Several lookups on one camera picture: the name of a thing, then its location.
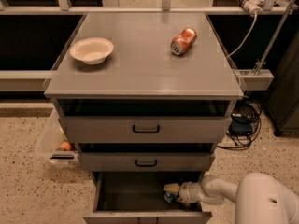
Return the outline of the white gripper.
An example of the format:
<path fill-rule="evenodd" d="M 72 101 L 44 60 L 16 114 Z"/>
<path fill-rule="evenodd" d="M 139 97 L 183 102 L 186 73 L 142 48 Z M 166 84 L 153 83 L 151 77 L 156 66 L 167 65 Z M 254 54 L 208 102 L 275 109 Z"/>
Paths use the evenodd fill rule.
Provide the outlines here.
<path fill-rule="evenodd" d="M 163 191 L 179 194 L 183 203 L 197 203 L 202 200 L 203 189 L 199 182 L 184 182 L 181 186 L 178 183 L 166 184 Z"/>

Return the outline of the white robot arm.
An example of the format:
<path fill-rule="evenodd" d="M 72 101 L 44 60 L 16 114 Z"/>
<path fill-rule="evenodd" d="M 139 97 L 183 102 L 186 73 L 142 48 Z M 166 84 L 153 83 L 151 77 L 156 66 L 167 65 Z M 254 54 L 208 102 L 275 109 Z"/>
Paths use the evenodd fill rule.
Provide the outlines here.
<path fill-rule="evenodd" d="M 235 204 L 235 224 L 299 224 L 299 196 L 263 173 L 247 174 L 238 184 L 205 175 L 197 182 L 166 184 L 163 192 L 169 203 L 229 200 Z"/>

